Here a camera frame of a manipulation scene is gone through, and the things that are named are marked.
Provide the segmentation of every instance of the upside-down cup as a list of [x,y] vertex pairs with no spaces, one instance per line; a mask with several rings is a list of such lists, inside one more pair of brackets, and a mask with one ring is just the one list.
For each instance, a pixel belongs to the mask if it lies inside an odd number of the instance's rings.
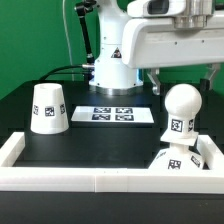
[[62,86],[44,83],[34,86],[31,131],[57,134],[68,129],[68,118]]

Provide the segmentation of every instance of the black table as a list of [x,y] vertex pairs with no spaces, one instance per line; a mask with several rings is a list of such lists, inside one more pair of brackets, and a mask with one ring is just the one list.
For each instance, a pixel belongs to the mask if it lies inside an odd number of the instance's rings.
[[[82,82],[62,84],[68,119],[76,106],[150,107],[155,123],[71,122],[56,135],[30,131],[33,86],[26,82],[0,101],[0,144],[24,131],[26,147],[14,166],[147,168],[167,127],[164,96],[151,85],[130,96],[93,93]],[[195,130],[224,149],[224,97],[203,92]],[[224,195],[0,192],[0,223],[224,223]]]

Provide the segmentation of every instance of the green wall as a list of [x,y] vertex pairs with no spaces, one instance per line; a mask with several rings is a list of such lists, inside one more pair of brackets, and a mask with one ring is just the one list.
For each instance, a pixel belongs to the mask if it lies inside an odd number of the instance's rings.
[[[85,61],[80,25],[74,6],[81,0],[66,0],[69,37],[73,63]],[[122,9],[132,0],[118,0]],[[99,54],[97,13],[87,16],[92,49]],[[38,79],[51,69],[69,65],[65,38],[62,0],[1,0],[0,1],[0,99],[25,81]],[[199,82],[205,66],[162,69],[165,82]],[[224,69],[215,80],[215,90],[224,94]],[[71,76],[55,79],[71,80]]]

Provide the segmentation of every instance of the white cup with fiducial marker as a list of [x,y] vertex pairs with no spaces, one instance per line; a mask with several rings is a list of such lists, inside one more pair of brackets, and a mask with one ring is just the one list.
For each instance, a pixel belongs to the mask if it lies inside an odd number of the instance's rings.
[[42,83],[34,86],[31,131],[57,134],[69,128],[62,86]]

